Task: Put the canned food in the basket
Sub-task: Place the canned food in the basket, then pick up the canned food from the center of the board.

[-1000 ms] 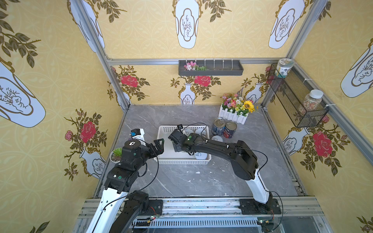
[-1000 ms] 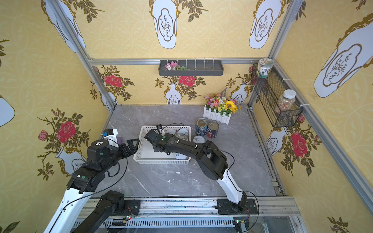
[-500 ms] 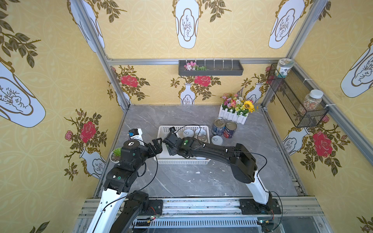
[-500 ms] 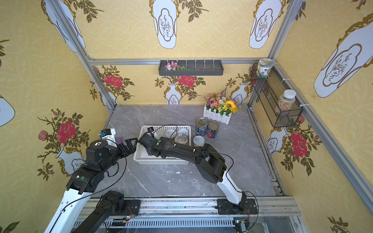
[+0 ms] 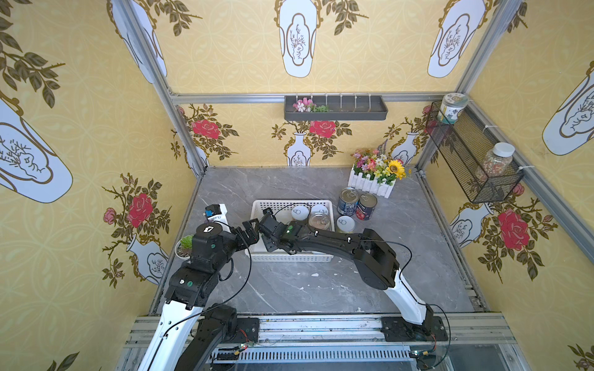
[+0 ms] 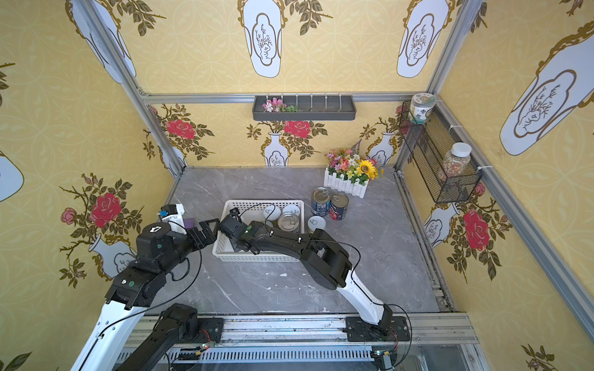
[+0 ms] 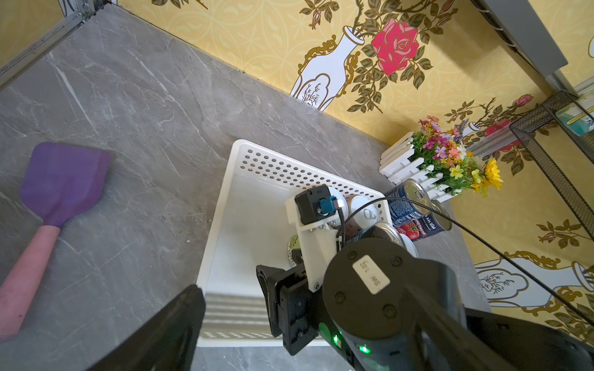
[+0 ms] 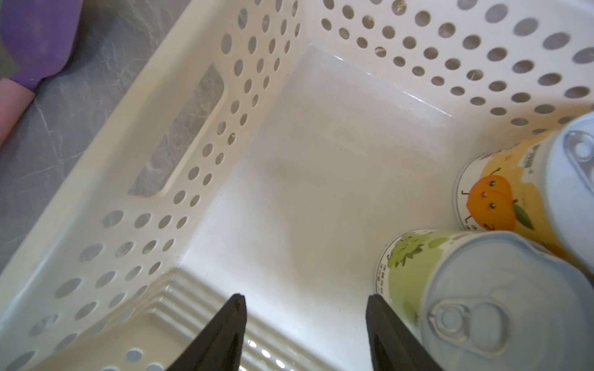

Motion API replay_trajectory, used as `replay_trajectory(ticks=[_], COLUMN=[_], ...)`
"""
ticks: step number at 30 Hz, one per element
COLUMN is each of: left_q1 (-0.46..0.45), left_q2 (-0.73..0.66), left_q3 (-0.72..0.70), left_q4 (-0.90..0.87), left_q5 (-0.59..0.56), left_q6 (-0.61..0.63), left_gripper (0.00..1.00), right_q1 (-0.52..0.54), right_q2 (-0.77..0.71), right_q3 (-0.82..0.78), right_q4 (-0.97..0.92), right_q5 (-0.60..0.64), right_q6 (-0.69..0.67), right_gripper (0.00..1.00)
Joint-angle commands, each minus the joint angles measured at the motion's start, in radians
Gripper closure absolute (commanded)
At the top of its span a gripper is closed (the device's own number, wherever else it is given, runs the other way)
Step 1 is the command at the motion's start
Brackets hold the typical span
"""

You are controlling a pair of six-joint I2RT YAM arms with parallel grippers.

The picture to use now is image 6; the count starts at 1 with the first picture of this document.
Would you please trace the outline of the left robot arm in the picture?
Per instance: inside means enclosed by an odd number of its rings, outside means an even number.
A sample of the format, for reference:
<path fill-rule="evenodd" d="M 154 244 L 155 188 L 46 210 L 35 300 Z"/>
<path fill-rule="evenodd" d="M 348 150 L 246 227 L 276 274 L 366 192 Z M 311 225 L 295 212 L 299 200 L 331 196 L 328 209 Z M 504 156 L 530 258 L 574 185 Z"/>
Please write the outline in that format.
<path fill-rule="evenodd" d="M 209 322 L 199 320 L 195 308 L 171 298 L 164 301 L 165 310 L 151 334 L 121 365 L 116 364 L 143 315 L 156 308 L 153 301 L 165 286 L 166 276 L 191 253 L 213 244 L 219 224 L 212 219 L 190 229 L 173 221 L 145 227 L 136 240 L 139 256 L 114 278 L 97 325 L 72 368 L 151 370 L 176 343 L 211 341 L 205 328 Z"/>

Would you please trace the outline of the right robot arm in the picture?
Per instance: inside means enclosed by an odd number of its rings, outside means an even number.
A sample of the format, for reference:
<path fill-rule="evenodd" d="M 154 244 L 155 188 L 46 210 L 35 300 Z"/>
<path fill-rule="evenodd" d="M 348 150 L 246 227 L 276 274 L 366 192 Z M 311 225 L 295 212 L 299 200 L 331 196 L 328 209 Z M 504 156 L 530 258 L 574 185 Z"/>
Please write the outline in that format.
<path fill-rule="evenodd" d="M 347 251 L 326 231 L 286 232 L 263 222 L 246 224 L 239 216 L 226 216 L 219 223 L 218 232 L 241 251 L 254 255 L 272 252 L 294 258 L 318 285 L 339 292 L 358 313 L 357 317 L 345 319 L 343 331 L 348 341 L 412 341 L 408 316 L 395 316 L 391 305 L 371 293 L 358 278 Z"/>

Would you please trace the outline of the blue label gold lid can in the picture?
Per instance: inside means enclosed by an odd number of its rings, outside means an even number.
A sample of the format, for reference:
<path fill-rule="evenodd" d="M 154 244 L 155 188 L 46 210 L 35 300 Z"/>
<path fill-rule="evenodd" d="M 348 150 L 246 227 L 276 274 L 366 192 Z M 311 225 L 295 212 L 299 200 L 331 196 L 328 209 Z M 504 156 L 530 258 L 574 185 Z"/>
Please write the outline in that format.
<path fill-rule="evenodd" d="M 294 213 L 283 213 L 277 220 L 280 230 L 291 233 L 300 231 L 300 217 Z"/>

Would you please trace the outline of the orange label white lid can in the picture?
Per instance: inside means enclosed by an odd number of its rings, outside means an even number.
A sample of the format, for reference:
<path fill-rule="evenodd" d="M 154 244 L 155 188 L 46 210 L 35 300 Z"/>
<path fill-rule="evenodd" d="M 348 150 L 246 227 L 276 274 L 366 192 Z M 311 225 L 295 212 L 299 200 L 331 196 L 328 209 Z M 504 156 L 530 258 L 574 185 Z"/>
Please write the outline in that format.
<path fill-rule="evenodd" d="M 274 221 L 277 221 L 278 218 L 280 218 L 280 216 L 282 214 L 282 209 L 280 207 L 277 207 L 274 204 L 270 204 L 266 208 L 264 208 L 262 213 L 263 213 L 265 222 L 268 222 L 268 221 L 274 222 Z"/>

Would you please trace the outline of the yellow label white lid can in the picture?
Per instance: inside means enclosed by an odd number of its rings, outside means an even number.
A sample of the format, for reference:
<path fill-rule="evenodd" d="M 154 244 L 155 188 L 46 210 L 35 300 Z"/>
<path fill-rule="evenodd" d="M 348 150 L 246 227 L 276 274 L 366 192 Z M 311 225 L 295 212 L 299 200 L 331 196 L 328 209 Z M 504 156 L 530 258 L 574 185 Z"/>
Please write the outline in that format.
<path fill-rule="evenodd" d="M 311 216 L 308 219 L 307 226 L 311 233 L 314 233 L 316 230 L 325 230 L 326 220 L 322 216 Z"/>

